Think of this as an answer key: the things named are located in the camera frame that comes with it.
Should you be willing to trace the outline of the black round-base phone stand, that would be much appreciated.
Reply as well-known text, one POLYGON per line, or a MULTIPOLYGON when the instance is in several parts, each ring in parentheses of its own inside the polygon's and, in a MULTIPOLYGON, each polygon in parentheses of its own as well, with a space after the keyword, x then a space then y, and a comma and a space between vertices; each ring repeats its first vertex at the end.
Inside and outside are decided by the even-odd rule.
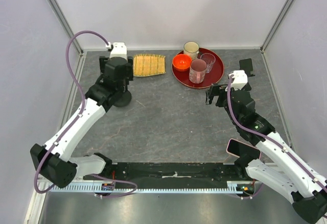
POLYGON ((123 93, 122 97, 113 105, 115 107, 125 107, 130 104, 131 99, 132 99, 132 94, 130 91, 127 90, 123 93))

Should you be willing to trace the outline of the black folding phone stand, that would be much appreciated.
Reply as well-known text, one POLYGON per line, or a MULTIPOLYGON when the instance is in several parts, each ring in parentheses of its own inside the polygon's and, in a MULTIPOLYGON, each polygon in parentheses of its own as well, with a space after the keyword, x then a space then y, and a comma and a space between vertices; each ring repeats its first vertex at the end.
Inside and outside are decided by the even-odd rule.
MULTIPOLYGON (((240 68, 240 70, 243 70, 245 72, 248 79, 250 77, 255 76, 255 74, 253 73, 253 64, 252 64, 252 59, 251 58, 240 60, 239 61, 239 68, 240 68)), ((245 85, 243 90, 245 90, 245 91, 251 91, 252 90, 252 87, 249 84, 249 82, 245 85)))

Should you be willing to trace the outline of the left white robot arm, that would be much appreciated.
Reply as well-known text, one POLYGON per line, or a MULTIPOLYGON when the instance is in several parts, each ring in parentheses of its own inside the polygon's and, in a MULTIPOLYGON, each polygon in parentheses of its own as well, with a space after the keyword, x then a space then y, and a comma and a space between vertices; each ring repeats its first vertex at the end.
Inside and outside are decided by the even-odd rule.
POLYGON ((112 174, 112 160, 100 153, 73 158, 72 153, 89 129, 112 106, 124 107, 131 101, 128 84, 133 79, 133 58, 100 57, 96 83, 67 123, 44 145, 30 150, 36 175, 42 175, 54 186, 64 188, 75 178, 95 174, 101 180, 112 174))

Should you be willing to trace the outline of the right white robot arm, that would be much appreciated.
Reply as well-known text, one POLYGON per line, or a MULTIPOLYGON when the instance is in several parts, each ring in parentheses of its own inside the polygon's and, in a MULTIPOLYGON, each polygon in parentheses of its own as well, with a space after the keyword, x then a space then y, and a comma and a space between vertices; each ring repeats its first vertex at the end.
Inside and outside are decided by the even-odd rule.
POLYGON ((212 84, 206 91, 209 105, 217 97, 216 106, 223 107, 240 136, 267 155, 280 169, 268 168, 259 159, 244 154, 234 167, 240 180, 254 178, 270 187, 292 205, 308 223, 326 218, 326 177, 315 171, 265 118, 255 110, 255 101, 246 88, 235 90, 228 85, 212 84))

